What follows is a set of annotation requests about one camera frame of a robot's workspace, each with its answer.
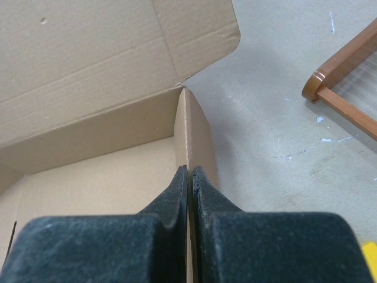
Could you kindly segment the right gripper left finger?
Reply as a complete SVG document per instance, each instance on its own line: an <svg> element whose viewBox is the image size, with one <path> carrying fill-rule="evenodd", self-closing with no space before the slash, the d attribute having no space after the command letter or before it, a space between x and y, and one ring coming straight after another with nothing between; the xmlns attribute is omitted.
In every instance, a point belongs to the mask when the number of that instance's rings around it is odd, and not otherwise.
<svg viewBox="0 0 377 283"><path fill-rule="evenodd" d="M185 282L189 173L134 215L44 216L12 244L2 282Z"/></svg>

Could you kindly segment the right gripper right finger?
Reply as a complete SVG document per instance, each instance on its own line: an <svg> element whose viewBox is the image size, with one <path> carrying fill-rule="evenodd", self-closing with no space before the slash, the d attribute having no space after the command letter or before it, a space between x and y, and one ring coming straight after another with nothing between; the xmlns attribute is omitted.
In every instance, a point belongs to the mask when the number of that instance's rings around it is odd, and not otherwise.
<svg viewBox="0 0 377 283"><path fill-rule="evenodd" d="M196 282L372 282L353 230L329 212L245 212L193 170Z"/></svg>

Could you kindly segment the brown cardboard box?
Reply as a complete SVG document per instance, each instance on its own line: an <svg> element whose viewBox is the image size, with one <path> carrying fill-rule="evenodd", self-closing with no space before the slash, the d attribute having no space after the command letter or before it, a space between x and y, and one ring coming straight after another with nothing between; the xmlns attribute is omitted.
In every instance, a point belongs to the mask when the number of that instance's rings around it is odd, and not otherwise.
<svg viewBox="0 0 377 283"><path fill-rule="evenodd" d="M185 81L233 52L231 1L1 2L1 271L44 216L134 215L188 170L217 184L209 122Z"/></svg>

